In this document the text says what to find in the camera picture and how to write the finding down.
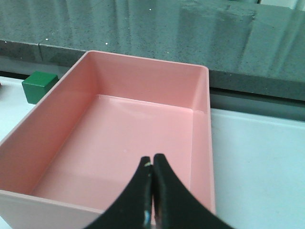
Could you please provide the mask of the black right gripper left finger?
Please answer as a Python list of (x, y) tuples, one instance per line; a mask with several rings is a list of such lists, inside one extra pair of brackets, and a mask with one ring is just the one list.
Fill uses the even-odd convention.
[(110, 207), (87, 229), (150, 229), (152, 217), (153, 167), (148, 156), (141, 158), (128, 185)]

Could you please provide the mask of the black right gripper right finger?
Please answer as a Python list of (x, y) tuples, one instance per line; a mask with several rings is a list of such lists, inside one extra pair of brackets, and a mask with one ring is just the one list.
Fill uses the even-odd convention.
[(165, 155), (153, 158), (152, 193), (158, 229), (230, 229), (204, 207), (174, 173)]

